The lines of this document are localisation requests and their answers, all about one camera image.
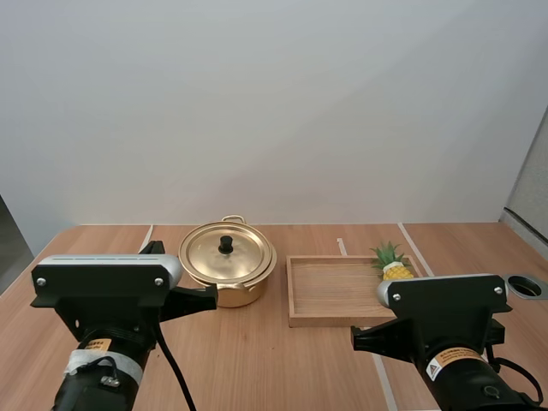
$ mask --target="gray panel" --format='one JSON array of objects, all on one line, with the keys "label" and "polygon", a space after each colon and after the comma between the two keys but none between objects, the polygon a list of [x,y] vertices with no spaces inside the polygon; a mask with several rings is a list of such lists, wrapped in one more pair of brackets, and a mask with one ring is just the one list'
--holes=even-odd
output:
[{"label": "gray panel", "polygon": [[546,116],[521,170],[508,207],[548,237],[548,121]]}]

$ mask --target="black cable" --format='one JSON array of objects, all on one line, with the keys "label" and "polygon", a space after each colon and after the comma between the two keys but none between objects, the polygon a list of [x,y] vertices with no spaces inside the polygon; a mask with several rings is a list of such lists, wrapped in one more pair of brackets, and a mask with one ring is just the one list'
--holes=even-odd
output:
[{"label": "black cable", "polygon": [[542,402],[545,400],[545,397],[542,394],[542,388],[540,388],[539,381],[537,381],[535,379],[535,377],[533,377],[533,375],[528,370],[526,370],[522,366],[518,366],[513,361],[506,360],[505,358],[497,357],[494,360],[495,360],[496,363],[500,364],[501,366],[507,366],[508,368],[510,368],[514,371],[517,371],[523,377],[527,378],[529,380],[529,382],[533,385],[535,390],[537,391],[537,396],[539,397],[538,401],[534,401],[534,400],[531,400],[531,401],[533,402],[533,404],[535,406],[539,406],[540,404],[542,404]]},{"label": "black cable", "polygon": [[96,360],[93,360],[91,362],[88,362],[87,364],[84,364],[82,366],[79,366],[76,368],[77,372],[87,371],[91,370],[97,366],[99,366],[99,362],[107,361],[110,363],[110,369],[112,370],[112,378],[118,379],[118,367],[116,366],[116,361],[114,361],[114,358],[106,355],[105,357],[97,358]]},{"label": "black cable", "polygon": [[179,382],[179,385],[181,386],[182,394],[185,396],[185,400],[187,400],[188,409],[190,411],[196,411],[196,406],[194,405],[194,402],[192,401],[192,397],[190,396],[190,391],[188,390],[185,378],[182,376],[181,369],[177,365],[177,361],[175,361],[175,358],[173,358],[173,355],[171,354],[170,349],[168,348],[168,344],[165,342],[164,334],[162,334],[162,329],[160,328],[160,323],[158,319],[154,321],[152,331],[154,332],[154,337],[158,341],[158,345],[160,346],[160,349],[162,349],[162,352],[164,353],[165,358],[170,363],[171,369],[173,369],[173,372],[175,373],[177,377],[177,381]]}]

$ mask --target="lid knob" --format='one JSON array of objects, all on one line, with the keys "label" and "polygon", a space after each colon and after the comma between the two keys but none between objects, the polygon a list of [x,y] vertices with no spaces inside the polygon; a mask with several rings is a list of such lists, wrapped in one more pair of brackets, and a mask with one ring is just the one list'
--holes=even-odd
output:
[{"label": "lid knob", "polygon": [[221,254],[230,254],[234,251],[232,247],[232,237],[230,235],[223,235],[221,237],[221,245],[219,246],[219,252]]}]

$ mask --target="white wall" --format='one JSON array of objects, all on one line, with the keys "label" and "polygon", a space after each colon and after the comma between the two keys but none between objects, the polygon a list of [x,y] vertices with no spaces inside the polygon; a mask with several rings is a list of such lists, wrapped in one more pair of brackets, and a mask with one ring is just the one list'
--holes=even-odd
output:
[{"label": "white wall", "polygon": [[496,220],[548,2],[3,0],[0,193],[78,223]]}]

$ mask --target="gold pot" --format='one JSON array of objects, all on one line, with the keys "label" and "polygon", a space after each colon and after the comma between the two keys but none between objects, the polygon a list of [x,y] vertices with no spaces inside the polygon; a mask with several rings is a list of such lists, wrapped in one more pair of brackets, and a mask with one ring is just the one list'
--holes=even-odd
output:
[{"label": "gold pot", "polygon": [[274,247],[241,216],[193,229],[179,248],[179,260],[194,281],[217,285],[219,307],[246,306],[264,294],[276,258]]}]

